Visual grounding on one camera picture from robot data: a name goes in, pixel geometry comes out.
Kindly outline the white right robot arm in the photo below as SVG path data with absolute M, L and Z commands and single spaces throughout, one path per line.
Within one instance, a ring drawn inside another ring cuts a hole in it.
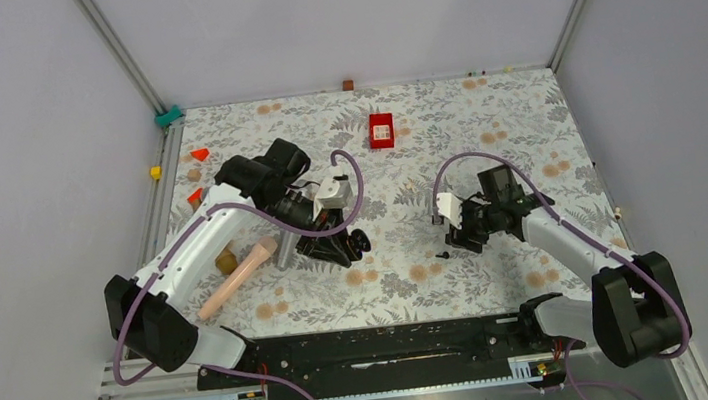
M 622 368 L 650 357 L 674 358 L 691 338 L 668 259 L 607 246 L 560 216 L 554 202 L 522 185 L 508 165 L 481 172 L 481 190 L 468 198 L 433 195 L 434 218 L 448 226 L 445 242 L 483 252 L 494 235 L 508 235 L 551 256 L 586 283 L 590 299 L 549 293 L 524 303 L 522 344 L 544 352 L 558 338 L 598 347 Z

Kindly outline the black earbud charging case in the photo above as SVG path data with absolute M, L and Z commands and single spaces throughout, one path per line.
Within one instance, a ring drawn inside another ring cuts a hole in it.
M 361 260 L 364 253 L 369 253 L 372 249 L 371 241 L 365 231 L 354 229 L 348 237 L 348 248 L 353 261 Z

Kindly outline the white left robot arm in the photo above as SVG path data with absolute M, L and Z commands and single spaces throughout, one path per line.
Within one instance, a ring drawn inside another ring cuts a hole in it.
M 199 208 L 166 247 L 131 277 L 115 275 L 104 288 L 105 306 L 116 349 L 129 348 L 151 369 L 174 372 L 185 364 L 220 366 L 235 385 L 258 373 L 248 342 L 228 328 L 200 327 L 183 308 L 201 275 L 252 218 L 298 235 L 296 251 L 342 267 L 360 261 L 370 240 L 350 230 L 364 192 L 349 215 L 348 176 L 331 166 L 312 198 L 292 185 L 310 167 L 299 146 L 277 138 L 255 158 L 234 155 L 214 176 Z

